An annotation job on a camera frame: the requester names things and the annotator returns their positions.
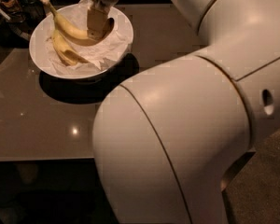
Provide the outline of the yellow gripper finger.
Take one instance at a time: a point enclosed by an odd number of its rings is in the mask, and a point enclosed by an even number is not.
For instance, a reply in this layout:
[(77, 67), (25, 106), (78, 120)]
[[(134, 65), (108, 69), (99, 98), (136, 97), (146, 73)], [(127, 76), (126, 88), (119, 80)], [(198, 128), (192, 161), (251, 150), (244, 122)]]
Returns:
[(110, 28), (108, 13), (102, 8), (89, 7), (87, 10), (87, 28), (90, 38), (101, 40)]

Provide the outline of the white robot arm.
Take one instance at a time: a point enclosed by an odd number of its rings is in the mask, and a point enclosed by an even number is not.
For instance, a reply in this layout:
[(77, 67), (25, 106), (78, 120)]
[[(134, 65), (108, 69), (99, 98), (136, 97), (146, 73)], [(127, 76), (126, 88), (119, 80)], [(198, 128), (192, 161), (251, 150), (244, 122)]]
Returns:
[(280, 128), (280, 0), (171, 0), (203, 48), (110, 92), (93, 153), (119, 224), (229, 224), (224, 174)]

